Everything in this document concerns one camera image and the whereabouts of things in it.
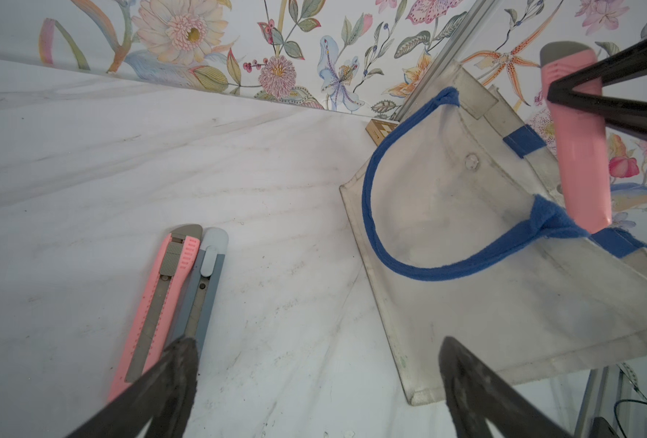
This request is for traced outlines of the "grey art knife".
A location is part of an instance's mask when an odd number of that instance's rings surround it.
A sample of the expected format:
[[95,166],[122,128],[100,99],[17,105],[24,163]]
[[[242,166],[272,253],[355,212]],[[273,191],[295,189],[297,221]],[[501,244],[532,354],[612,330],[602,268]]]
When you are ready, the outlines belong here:
[[197,356],[201,356],[217,289],[224,268],[228,250],[228,233],[218,227],[205,229],[197,259],[183,286],[167,342],[191,338],[197,345]]

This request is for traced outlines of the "light pink art knife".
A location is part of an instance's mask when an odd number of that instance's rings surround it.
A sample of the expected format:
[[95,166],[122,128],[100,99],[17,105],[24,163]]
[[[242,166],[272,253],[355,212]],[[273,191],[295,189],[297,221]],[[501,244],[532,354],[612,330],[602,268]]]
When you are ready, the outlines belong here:
[[573,41],[551,42],[540,51],[542,94],[551,113],[568,215],[595,234],[612,220],[608,148],[604,118],[554,103],[550,87],[557,80],[593,65],[595,52]]

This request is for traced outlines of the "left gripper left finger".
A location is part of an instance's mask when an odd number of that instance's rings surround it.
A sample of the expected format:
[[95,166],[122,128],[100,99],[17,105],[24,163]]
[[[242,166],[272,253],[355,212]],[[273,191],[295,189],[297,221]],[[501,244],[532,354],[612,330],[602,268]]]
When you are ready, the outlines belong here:
[[181,437],[197,393],[199,355],[192,338],[172,342],[161,359],[71,437]]

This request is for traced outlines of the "white Doraemon canvas pouch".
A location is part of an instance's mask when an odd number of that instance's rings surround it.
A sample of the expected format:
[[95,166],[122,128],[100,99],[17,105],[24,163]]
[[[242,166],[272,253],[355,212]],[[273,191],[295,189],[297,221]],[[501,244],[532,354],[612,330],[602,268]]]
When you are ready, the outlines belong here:
[[647,355],[647,247],[567,215],[556,158],[458,64],[341,187],[407,401],[458,339],[507,383]]

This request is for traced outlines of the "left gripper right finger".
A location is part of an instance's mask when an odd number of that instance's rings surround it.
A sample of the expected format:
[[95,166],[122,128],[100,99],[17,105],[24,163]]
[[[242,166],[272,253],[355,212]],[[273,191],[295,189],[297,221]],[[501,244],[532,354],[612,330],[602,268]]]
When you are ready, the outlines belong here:
[[568,437],[483,361],[453,337],[443,340],[438,365],[458,437]]

